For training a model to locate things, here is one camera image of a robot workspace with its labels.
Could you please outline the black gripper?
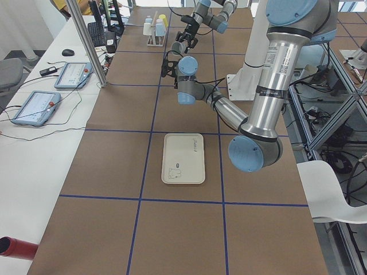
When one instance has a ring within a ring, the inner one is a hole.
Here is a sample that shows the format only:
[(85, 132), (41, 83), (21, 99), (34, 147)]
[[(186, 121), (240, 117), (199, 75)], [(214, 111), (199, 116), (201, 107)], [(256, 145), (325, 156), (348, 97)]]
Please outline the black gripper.
[(197, 45), (198, 39), (196, 38), (196, 34), (199, 30), (200, 26), (190, 26), (187, 25), (184, 32), (178, 32), (176, 35), (176, 41), (177, 42), (187, 42), (187, 46), (185, 49), (185, 53), (188, 53), (189, 50), (194, 49), (194, 47)]
[(179, 61), (168, 61), (167, 62), (167, 75), (177, 79), (177, 68)]

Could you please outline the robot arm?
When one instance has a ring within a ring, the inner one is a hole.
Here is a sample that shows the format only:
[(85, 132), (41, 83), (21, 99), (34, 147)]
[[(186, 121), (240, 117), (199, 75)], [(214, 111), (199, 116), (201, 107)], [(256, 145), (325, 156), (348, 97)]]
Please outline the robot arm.
[(232, 164), (244, 172), (255, 172), (276, 163), (283, 152), (276, 132), (284, 99), (291, 84), (292, 73), (301, 49), (306, 45), (330, 42), (336, 34), (337, 1), (269, 1), (264, 12), (268, 21), (269, 40), (259, 83), (256, 87), (250, 113), (224, 97), (214, 86), (196, 78), (198, 62), (188, 56), (197, 43), (201, 25), (223, 33), (229, 17), (237, 8), (236, 1), (221, 1), (218, 15), (209, 12), (210, 1), (199, 1), (191, 15), (184, 15), (186, 24), (178, 32), (171, 51), (178, 61), (164, 59), (161, 75), (175, 79), (178, 102), (191, 105), (198, 100), (206, 102), (238, 135), (228, 148)]
[(222, 6), (221, 11), (217, 15), (213, 15), (209, 9), (211, 1), (198, 1), (191, 15), (182, 15), (181, 22), (186, 23), (183, 32), (178, 32), (175, 42), (171, 46), (175, 55), (187, 53), (193, 49), (198, 42), (198, 30), (203, 23), (219, 33), (224, 33), (228, 27), (229, 17), (237, 8), (237, 1), (215, 1)]

